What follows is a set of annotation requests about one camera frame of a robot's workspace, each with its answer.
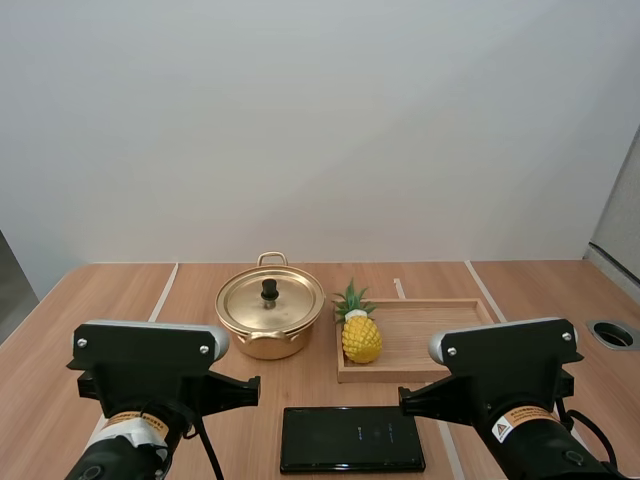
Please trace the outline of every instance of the lid knob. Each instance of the lid knob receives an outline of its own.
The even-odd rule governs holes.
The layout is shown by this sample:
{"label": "lid knob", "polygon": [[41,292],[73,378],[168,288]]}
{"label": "lid knob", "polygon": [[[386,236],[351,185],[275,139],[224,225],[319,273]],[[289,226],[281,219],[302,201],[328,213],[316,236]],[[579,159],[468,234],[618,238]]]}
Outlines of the lid knob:
{"label": "lid knob", "polygon": [[278,282],[273,278],[267,278],[262,281],[262,293],[260,296],[267,302],[273,302],[280,296],[280,292],[276,289]]}

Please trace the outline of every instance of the pineapple leaves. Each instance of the pineapple leaves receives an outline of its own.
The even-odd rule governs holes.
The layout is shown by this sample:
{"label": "pineapple leaves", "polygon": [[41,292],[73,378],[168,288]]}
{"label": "pineapple leaves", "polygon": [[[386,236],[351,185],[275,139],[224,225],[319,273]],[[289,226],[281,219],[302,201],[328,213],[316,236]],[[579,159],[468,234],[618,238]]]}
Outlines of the pineapple leaves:
{"label": "pineapple leaves", "polygon": [[335,293],[338,299],[333,300],[333,303],[336,306],[336,314],[341,317],[341,320],[339,321],[344,321],[344,316],[351,310],[364,310],[367,312],[367,315],[375,310],[375,305],[370,302],[363,301],[364,295],[368,289],[368,287],[365,287],[359,292],[356,292],[354,280],[351,278],[349,286],[346,288],[344,294]]}

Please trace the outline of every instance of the wooden tray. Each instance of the wooden tray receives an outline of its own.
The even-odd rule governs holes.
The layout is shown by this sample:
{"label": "wooden tray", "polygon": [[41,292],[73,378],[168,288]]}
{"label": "wooden tray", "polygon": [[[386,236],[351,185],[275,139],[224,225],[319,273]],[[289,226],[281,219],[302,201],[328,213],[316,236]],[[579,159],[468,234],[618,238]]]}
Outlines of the wooden tray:
{"label": "wooden tray", "polygon": [[431,336],[443,330],[494,323],[477,298],[451,300],[367,299],[378,308],[372,316],[380,335],[382,353],[373,362],[352,362],[342,351],[342,324],[336,324],[338,382],[435,382],[449,370],[431,360]]}

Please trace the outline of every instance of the pot handle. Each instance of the pot handle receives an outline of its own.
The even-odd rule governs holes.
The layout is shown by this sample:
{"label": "pot handle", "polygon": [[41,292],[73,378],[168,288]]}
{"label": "pot handle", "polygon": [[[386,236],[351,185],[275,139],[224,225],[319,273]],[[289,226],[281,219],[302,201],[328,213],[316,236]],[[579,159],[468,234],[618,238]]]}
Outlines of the pot handle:
{"label": "pot handle", "polygon": [[261,338],[271,338],[273,340],[285,340],[291,341],[284,332],[253,332],[248,334],[246,337],[242,337],[238,335],[238,339],[244,343],[245,345],[250,344],[254,340],[259,340]]}
{"label": "pot handle", "polygon": [[258,267],[262,266],[262,262],[264,261],[265,258],[267,257],[280,257],[280,259],[282,260],[282,264],[283,265],[289,265],[289,262],[287,261],[287,257],[284,256],[284,253],[280,253],[280,252],[265,252],[262,255],[260,255],[258,257]]}

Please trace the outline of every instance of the gold pot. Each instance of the gold pot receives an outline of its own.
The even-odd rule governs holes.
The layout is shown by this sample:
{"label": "gold pot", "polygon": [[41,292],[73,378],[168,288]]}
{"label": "gold pot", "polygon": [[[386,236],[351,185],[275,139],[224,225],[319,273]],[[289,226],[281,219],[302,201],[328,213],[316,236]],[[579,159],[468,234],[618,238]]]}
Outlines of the gold pot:
{"label": "gold pot", "polygon": [[[263,264],[268,257],[279,257],[282,264]],[[218,317],[238,349],[265,360],[302,349],[323,306],[320,283],[290,267],[280,252],[260,255],[256,267],[231,278],[216,299]]]}

